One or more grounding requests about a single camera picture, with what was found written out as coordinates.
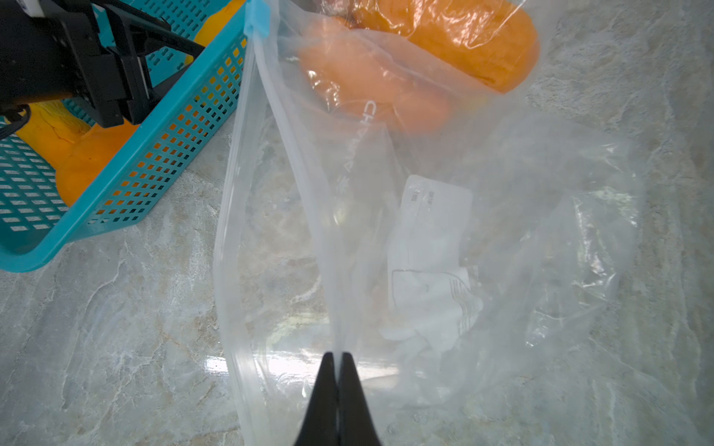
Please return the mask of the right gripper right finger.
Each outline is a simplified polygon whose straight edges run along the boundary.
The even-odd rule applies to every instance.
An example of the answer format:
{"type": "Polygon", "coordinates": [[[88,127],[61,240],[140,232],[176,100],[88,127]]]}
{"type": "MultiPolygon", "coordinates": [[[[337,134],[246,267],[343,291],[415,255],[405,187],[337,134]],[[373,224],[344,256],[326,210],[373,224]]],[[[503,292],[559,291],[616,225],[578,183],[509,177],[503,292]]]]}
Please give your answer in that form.
{"type": "Polygon", "coordinates": [[[337,390],[338,445],[381,446],[351,353],[341,356],[337,390]]]}

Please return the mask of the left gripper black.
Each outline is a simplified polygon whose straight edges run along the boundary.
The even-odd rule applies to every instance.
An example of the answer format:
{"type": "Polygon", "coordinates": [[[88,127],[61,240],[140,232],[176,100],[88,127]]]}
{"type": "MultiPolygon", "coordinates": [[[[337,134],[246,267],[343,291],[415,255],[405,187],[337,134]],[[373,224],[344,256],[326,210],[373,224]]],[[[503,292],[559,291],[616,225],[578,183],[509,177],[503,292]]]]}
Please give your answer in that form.
{"type": "Polygon", "coordinates": [[[203,46],[122,1],[4,1],[1,118],[22,127],[31,105],[74,100],[99,125],[138,125],[151,112],[146,55],[203,46]]]}

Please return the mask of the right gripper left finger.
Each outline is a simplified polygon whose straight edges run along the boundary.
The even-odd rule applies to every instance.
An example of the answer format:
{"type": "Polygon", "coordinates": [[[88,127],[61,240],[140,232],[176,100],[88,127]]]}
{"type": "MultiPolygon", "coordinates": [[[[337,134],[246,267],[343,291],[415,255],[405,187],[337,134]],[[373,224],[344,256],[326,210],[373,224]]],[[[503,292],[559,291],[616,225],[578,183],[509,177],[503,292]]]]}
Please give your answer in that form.
{"type": "Polygon", "coordinates": [[[325,353],[295,446],[338,445],[338,387],[334,355],[325,353]]]}

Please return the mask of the orange mango top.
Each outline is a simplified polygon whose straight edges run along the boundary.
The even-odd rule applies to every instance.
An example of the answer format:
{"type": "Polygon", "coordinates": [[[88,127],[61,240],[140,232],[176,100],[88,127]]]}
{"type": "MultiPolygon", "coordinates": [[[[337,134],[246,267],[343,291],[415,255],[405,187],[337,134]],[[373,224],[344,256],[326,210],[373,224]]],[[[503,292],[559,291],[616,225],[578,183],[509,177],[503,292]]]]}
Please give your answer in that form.
{"type": "Polygon", "coordinates": [[[360,28],[395,33],[498,91],[518,87],[537,64],[530,16],[509,1],[351,1],[360,28]]]}

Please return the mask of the small yellow mango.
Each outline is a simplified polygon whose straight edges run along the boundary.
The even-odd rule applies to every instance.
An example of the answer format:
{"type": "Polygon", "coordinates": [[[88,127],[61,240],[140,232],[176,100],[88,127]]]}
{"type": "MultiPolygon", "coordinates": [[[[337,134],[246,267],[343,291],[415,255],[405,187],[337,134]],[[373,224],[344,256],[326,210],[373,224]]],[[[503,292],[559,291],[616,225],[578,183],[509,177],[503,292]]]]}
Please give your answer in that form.
{"type": "Polygon", "coordinates": [[[31,116],[16,135],[54,169],[60,167],[73,147],[90,130],[59,100],[33,103],[31,116]]]}

